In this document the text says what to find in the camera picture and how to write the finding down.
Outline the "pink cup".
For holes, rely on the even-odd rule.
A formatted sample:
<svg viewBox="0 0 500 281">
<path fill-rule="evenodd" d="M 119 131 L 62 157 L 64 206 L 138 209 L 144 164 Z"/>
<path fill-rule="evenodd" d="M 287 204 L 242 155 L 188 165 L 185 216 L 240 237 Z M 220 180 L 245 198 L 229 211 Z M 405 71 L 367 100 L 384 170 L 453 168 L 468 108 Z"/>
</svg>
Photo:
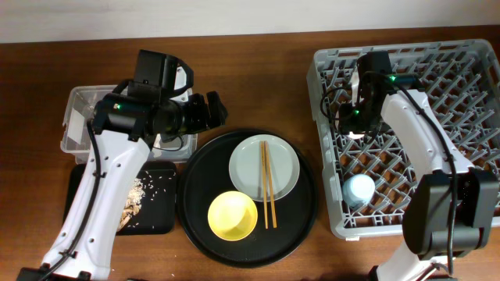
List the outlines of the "pink cup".
<svg viewBox="0 0 500 281">
<path fill-rule="evenodd" d="M 359 140 L 365 137 L 364 133 L 354 133 L 352 131 L 343 133 L 343 135 L 353 140 Z"/>
</svg>

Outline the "blue cup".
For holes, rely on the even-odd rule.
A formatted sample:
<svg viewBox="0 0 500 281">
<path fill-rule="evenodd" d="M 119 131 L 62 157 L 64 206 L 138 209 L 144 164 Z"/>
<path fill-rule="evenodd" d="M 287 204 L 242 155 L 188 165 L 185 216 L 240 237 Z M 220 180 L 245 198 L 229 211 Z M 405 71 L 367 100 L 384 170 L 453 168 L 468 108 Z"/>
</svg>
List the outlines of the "blue cup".
<svg viewBox="0 0 500 281">
<path fill-rule="evenodd" d="M 342 186 L 342 197 L 347 206 L 358 208 L 368 204 L 375 191 L 374 180 L 365 174 L 348 178 Z"/>
</svg>

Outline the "wooden chopstick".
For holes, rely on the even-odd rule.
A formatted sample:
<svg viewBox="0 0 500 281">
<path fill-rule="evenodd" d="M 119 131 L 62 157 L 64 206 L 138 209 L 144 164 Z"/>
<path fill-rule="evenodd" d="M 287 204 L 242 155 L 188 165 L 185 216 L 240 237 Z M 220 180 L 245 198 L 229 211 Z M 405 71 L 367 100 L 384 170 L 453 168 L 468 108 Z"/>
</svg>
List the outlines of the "wooden chopstick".
<svg viewBox="0 0 500 281">
<path fill-rule="evenodd" d="M 269 184 L 269 190 L 270 190 L 270 206 L 271 206 L 272 223 L 273 223 L 273 228 L 276 229 L 277 228 L 277 216 L 276 216 L 276 209 L 275 209 L 275 202 L 274 202 L 273 179 L 272 179 L 272 173 L 271 173 L 271 168 L 270 168 L 270 146 L 266 140 L 264 141 L 264 151 L 265 151 L 265 160 L 266 160 L 267 182 Z"/>
<path fill-rule="evenodd" d="M 269 228 L 268 224 L 268 215 L 267 215 L 267 187 L 266 187 L 266 152 L 265 152 L 265 144 L 264 141 L 260 141 L 260 151 L 261 151 L 261 166 L 262 166 L 262 202 L 263 202 L 263 211 L 264 211 L 264 222 L 265 228 Z"/>
</svg>

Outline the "white round plate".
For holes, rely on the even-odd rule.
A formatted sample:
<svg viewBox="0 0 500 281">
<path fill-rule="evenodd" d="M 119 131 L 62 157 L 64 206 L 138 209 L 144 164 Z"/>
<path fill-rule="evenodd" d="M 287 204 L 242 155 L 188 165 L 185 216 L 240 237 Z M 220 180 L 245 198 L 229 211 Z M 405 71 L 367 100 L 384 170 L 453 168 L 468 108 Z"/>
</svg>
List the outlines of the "white round plate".
<svg viewBox="0 0 500 281">
<path fill-rule="evenodd" d="M 236 189 L 254 201 L 263 201 L 262 156 L 260 143 L 266 141 L 270 149 L 270 170 L 274 200 L 287 196 L 298 182 L 300 164 L 292 146 L 284 139 L 258 134 L 245 138 L 233 150 L 229 162 L 230 179 Z"/>
</svg>

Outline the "yellow bowl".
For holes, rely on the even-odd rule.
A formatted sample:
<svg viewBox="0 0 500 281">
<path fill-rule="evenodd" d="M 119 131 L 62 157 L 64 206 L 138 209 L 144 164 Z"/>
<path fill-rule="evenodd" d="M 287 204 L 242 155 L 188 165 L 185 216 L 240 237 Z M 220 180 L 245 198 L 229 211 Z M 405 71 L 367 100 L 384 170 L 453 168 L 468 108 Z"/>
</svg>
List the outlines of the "yellow bowl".
<svg viewBox="0 0 500 281">
<path fill-rule="evenodd" d="M 255 202 L 239 191 L 218 195 L 210 204 L 207 214 L 209 228 L 222 240 L 239 241 L 255 228 L 258 211 Z"/>
</svg>

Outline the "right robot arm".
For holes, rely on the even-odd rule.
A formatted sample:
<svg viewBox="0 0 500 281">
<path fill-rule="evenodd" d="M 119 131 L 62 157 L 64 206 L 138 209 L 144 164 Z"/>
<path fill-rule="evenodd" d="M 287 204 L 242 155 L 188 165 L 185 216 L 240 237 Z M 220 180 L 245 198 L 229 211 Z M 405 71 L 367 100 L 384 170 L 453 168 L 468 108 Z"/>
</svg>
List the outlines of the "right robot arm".
<svg viewBox="0 0 500 281">
<path fill-rule="evenodd" d="M 454 258 L 488 243 L 499 181 L 476 168 L 442 128 L 415 74 L 394 73 L 386 51 L 359 57 L 350 80 L 352 102 L 336 118 L 340 134 L 375 137 L 388 126 L 402 145 L 418 186 L 402 219 L 403 242 L 371 280 L 424 280 L 453 274 Z"/>
</svg>

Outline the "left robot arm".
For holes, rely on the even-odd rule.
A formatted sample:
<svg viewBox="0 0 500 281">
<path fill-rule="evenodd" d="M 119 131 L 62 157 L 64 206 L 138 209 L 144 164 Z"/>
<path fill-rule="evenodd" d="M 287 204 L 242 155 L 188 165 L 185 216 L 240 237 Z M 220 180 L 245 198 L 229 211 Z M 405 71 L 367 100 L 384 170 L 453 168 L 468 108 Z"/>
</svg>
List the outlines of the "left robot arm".
<svg viewBox="0 0 500 281">
<path fill-rule="evenodd" d="M 86 169 L 62 229 L 41 266 L 19 280 L 105 280 L 116 231 L 134 179 L 157 136 L 165 141 L 222 126 L 228 116 L 215 91 L 176 101 L 194 72 L 173 55 L 140 50 L 134 77 L 97 102 L 87 121 Z"/>
</svg>

